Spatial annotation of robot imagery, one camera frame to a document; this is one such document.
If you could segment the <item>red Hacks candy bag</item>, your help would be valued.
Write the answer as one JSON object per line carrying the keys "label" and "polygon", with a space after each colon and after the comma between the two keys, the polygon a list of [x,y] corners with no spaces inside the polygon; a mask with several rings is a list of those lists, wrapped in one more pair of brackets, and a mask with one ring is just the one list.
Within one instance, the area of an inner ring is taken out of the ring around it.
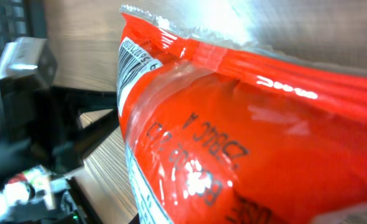
{"label": "red Hacks candy bag", "polygon": [[367,72],[120,11],[139,223],[367,223]]}

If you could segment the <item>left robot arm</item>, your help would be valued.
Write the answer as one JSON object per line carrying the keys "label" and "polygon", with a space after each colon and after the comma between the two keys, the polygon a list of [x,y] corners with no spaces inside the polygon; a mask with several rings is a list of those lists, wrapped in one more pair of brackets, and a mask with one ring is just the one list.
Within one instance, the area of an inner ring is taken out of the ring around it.
{"label": "left robot arm", "polygon": [[36,166],[54,175],[80,168],[119,125],[117,95],[53,84],[57,61],[47,39],[20,37],[0,58],[0,223],[12,207],[1,191]]}

